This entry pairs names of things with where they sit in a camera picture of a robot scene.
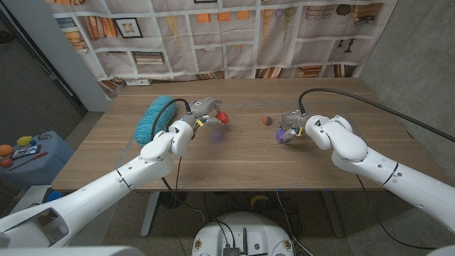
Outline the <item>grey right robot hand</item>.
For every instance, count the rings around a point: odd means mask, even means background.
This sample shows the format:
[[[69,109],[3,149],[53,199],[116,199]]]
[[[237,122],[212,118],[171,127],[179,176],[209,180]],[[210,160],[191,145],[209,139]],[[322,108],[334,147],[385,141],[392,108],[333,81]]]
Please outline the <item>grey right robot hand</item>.
[[[279,144],[287,143],[293,137],[305,135],[305,125],[311,118],[310,114],[302,114],[300,110],[284,112],[278,120],[276,139]]]

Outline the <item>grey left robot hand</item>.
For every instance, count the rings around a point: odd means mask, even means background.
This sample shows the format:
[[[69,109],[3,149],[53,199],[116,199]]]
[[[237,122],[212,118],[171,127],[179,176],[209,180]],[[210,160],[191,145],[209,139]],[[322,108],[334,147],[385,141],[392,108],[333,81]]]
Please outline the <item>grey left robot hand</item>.
[[[190,106],[190,112],[185,114],[182,120],[191,126],[194,126],[198,120],[206,125],[228,124],[228,116],[220,110],[221,103],[222,100],[214,97],[196,100]]]

